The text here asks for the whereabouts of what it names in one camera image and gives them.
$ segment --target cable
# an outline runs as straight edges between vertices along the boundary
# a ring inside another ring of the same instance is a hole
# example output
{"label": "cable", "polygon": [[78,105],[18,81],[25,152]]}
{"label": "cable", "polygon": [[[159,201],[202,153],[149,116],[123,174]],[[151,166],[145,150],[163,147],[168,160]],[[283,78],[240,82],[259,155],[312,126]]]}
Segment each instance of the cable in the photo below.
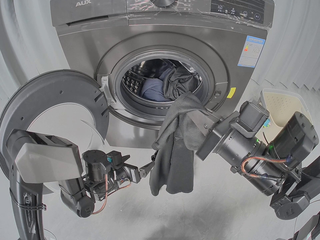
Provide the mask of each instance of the cable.
{"label": "cable", "polygon": [[94,195],[99,195],[99,194],[106,194],[107,191],[103,191],[103,192],[99,192],[99,193],[94,193],[94,192],[90,192],[88,190],[86,190],[86,192],[90,193],[90,194],[94,194]]}
{"label": "cable", "polygon": [[301,172],[302,174],[306,175],[307,177],[310,177],[310,178],[314,178],[314,179],[320,179],[319,177],[314,177],[314,176],[311,176],[311,175],[308,175],[306,174],[305,172]]}
{"label": "cable", "polygon": [[128,188],[128,187],[131,186],[131,181],[130,181],[130,179],[128,179],[128,178],[126,178],[126,179],[127,179],[127,181],[129,182],[129,184],[126,185],[126,186],[123,186],[123,187],[119,188],[118,190],[126,189],[126,188]]}
{"label": "cable", "polygon": [[18,203],[17,199],[15,198],[13,192],[11,189],[10,190],[10,196],[13,200],[13,202],[22,210],[26,210],[26,211],[39,211],[39,210],[47,210],[47,206],[45,204],[42,205],[23,205]]}
{"label": "cable", "polygon": [[102,207],[98,211],[93,212],[92,215],[99,214],[103,211],[103,209],[106,207],[106,204],[107,204],[107,198],[108,198],[108,174],[106,174],[106,198],[104,199],[104,203]]}
{"label": "cable", "polygon": [[266,162],[270,162],[270,163],[284,163],[287,161],[287,159],[270,159],[270,158],[266,158],[266,157],[262,157],[262,156],[251,156],[248,157],[246,159],[244,159],[244,161],[241,164],[241,170],[245,175],[248,175],[250,177],[253,178],[258,178],[258,179],[265,179],[266,176],[265,175],[261,175],[261,174],[254,174],[254,173],[248,173],[245,169],[246,164],[252,160],[252,159],[256,159],[256,160],[262,160],[262,161],[266,161]]}
{"label": "cable", "polygon": [[[315,200],[315,201],[311,202],[310,204],[313,204],[313,203],[318,202],[318,201],[320,201],[320,199],[319,199],[319,200]],[[294,234],[295,234],[295,232],[296,232],[296,224],[297,224],[297,220],[298,220],[298,217],[299,217],[299,216],[297,216],[296,222],[294,223],[293,236],[294,236]]]}
{"label": "cable", "polygon": [[264,137],[266,143],[269,145],[269,142],[267,141],[266,135],[264,135],[264,131],[262,132],[262,134],[263,134],[263,137]]}
{"label": "cable", "polygon": [[[128,188],[128,187],[131,186],[131,181],[130,181],[130,179],[129,179],[129,178],[125,178],[125,179],[126,179],[127,181],[129,181],[129,184],[128,184],[127,186],[123,186],[123,187],[119,188],[118,190],[126,189],[126,188]],[[108,175],[106,174],[106,190],[107,190],[107,189],[108,189]],[[104,199],[104,203],[103,203],[102,207],[101,207],[98,211],[93,212],[92,215],[99,214],[99,213],[101,213],[101,212],[103,211],[103,209],[106,207],[106,204],[107,204],[107,198],[108,198],[108,192],[106,191],[106,198]]]}
{"label": "cable", "polygon": [[[130,179],[126,178],[126,180],[129,182],[129,184],[128,184],[127,186],[123,186],[123,187],[119,188],[118,190],[126,189],[126,188],[128,188],[128,187],[131,186],[131,181],[130,181]],[[110,194],[108,194],[108,196],[112,195],[113,193],[117,192],[118,190],[114,190],[113,192],[111,192]]]}

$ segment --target beige tray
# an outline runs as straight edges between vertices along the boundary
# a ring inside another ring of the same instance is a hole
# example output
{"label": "beige tray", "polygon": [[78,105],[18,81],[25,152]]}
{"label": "beige tray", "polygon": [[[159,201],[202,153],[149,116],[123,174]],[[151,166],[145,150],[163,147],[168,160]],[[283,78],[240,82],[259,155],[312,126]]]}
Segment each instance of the beige tray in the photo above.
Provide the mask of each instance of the beige tray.
{"label": "beige tray", "polygon": [[270,112],[271,125],[261,128],[256,137],[263,142],[271,142],[286,125],[294,112],[304,114],[312,123],[311,115],[303,98],[292,92],[264,88],[261,91],[261,104]]}

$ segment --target gray floor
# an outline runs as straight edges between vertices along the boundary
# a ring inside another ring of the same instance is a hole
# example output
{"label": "gray floor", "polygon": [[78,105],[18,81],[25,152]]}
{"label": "gray floor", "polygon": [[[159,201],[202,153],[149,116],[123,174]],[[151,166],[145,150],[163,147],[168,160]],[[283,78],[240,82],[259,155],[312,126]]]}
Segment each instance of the gray floor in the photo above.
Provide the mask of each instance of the gray floor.
{"label": "gray floor", "polygon": [[[242,100],[258,98],[262,87],[272,85],[265,81],[263,86],[259,86],[251,80]],[[286,89],[281,84],[274,88]],[[320,132],[320,91],[299,89],[294,84],[289,91],[303,97],[314,125]],[[153,150],[118,150],[124,155],[130,154],[128,163],[136,166],[148,163],[153,154]],[[316,147],[305,160],[304,166],[319,155],[319,150],[320,147]],[[204,162],[196,158],[194,169],[194,191],[190,194],[170,195],[162,189],[160,194],[154,197],[150,193],[146,178],[138,185],[134,184],[110,196],[106,209],[87,219],[78,218],[68,210],[59,195],[46,195],[43,202],[48,206],[48,210],[44,213],[44,225],[58,240],[274,240],[292,237],[295,220],[277,219],[269,207],[271,197],[260,194],[240,175],[231,173],[230,166],[221,157],[211,154]],[[17,239],[8,193],[9,182],[3,174],[0,174],[0,184],[5,214],[0,218],[0,238]],[[298,218],[296,228],[299,229],[319,210],[320,202],[310,205]]]}

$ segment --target bracket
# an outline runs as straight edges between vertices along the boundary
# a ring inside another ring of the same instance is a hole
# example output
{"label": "bracket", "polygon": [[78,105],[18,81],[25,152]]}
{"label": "bracket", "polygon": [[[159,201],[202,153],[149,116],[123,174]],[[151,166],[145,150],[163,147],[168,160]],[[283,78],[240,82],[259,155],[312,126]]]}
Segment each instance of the bracket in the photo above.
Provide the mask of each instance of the bracket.
{"label": "bracket", "polygon": [[105,94],[107,105],[110,106],[111,104],[115,104],[116,101],[110,92],[109,77],[108,76],[104,76],[101,78],[101,86],[102,87],[99,88],[99,90]]}

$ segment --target black cloth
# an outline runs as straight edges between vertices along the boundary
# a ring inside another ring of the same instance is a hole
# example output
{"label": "black cloth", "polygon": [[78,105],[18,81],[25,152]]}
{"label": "black cloth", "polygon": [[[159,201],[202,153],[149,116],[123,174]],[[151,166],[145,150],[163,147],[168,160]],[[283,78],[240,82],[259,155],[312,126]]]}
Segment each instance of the black cloth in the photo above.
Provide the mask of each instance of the black cloth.
{"label": "black cloth", "polygon": [[198,150],[205,136],[187,115],[199,110],[208,114],[199,99],[191,92],[181,94],[171,105],[152,144],[158,150],[149,185],[154,196],[163,185],[170,194],[190,193],[193,190],[194,150]]}
{"label": "black cloth", "polygon": [[163,94],[165,98],[175,100],[186,92],[194,92],[198,87],[199,79],[192,75],[185,67],[180,66],[170,71],[163,79]]}

